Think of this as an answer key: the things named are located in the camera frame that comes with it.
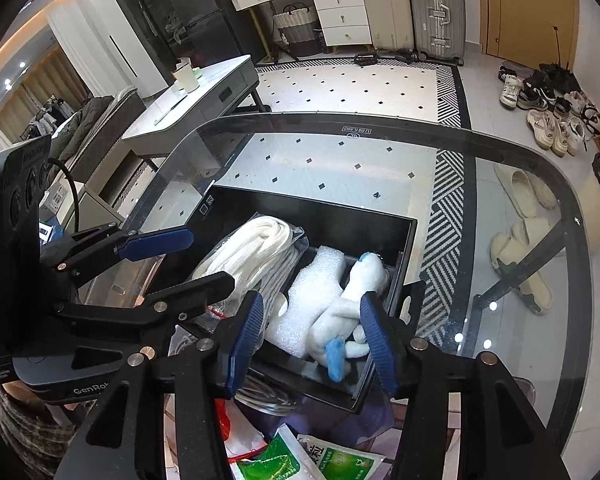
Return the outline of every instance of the blue gripper pad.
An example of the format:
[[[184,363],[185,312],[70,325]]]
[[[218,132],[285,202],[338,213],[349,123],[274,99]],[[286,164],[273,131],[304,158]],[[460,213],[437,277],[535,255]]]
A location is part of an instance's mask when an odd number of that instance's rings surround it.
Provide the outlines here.
[[[139,262],[152,256],[183,251],[192,243],[193,233],[186,227],[176,227],[131,237],[118,248],[118,254],[122,259]]]
[[[360,323],[365,330],[369,353],[376,365],[382,389],[393,397],[398,392],[396,357],[399,348],[392,344],[389,318],[373,293],[366,293],[360,300]]]
[[[264,318],[264,304],[259,292],[253,295],[249,312],[244,319],[235,338],[234,347],[229,354],[229,371],[226,378],[226,389],[233,397],[244,384],[244,378],[249,370],[249,363],[256,351],[256,343],[262,328]]]

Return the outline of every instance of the plastic bag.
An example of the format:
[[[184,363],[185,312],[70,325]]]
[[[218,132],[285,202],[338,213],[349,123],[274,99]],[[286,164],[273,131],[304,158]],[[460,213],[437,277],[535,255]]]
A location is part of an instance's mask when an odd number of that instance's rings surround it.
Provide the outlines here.
[[[231,464],[236,480],[325,480],[286,424],[256,460]]]
[[[264,301],[259,345],[262,344],[276,295],[308,246],[302,228],[273,216],[255,214],[217,243],[192,273],[190,280],[196,280],[224,270],[235,280],[232,294],[208,307],[212,317],[201,316],[196,322],[213,332],[219,319],[238,312],[247,291],[257,290]]]
[[[298,435],[298,442],[326,480],[371,478],[385,459],[382,455],[338,446],[311,435]]]

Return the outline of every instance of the door frame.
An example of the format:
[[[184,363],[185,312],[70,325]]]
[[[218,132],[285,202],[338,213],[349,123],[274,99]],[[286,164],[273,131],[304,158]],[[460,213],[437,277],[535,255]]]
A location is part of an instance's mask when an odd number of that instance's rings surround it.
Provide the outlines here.
[[[578,35],[580,33],[580,0],[573,0],[573,39],[571,40],[569,68],[573,70],[575,62],[576,49],[578,46]],[[500,5],[500,0],[496,0],[496,5]],[[489,38],[489,0],[480,0],[480,44],[482,45],[482,53],[487,54]]]

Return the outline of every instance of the pile of shoes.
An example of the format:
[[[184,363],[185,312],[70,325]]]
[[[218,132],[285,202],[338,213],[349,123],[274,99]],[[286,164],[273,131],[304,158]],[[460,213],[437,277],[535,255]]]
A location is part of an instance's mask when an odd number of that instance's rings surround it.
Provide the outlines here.
[[[552,222],[541,216],[542,208],[555,208],[557,201],[547,184],[528,171],[503,164],[494,164],[494,170],[520,220],[509,233],[498,233],[491,240],[489,253],[493,269],[503,276],[529,254],[551,230]],[[554,302],[554,295],[540,271],[516,288],[523,303],[536,315],[546,314]]]
[[[500,102],[509,110],[528,112],[526,124],[542,149],[560,157],[575,156],[581,143],[587,149],[587,133],[589,137],[600,133],[600,114],[568,70],[541,64],[540,70],[521,79],[515,70],[502,65],[498,79],[504,83]]]

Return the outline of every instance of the green packet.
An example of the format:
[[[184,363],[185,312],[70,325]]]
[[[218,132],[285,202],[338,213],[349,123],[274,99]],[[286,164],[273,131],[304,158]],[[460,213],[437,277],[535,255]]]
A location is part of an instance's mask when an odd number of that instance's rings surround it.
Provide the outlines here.
[[[238,460],[231,471],[236,480],[325,480],[286,424],[256,460]]]
[[[383,455],[337,446],[311,435],[298,435],[298,442],[326,480],[368,479],[384,460]]]

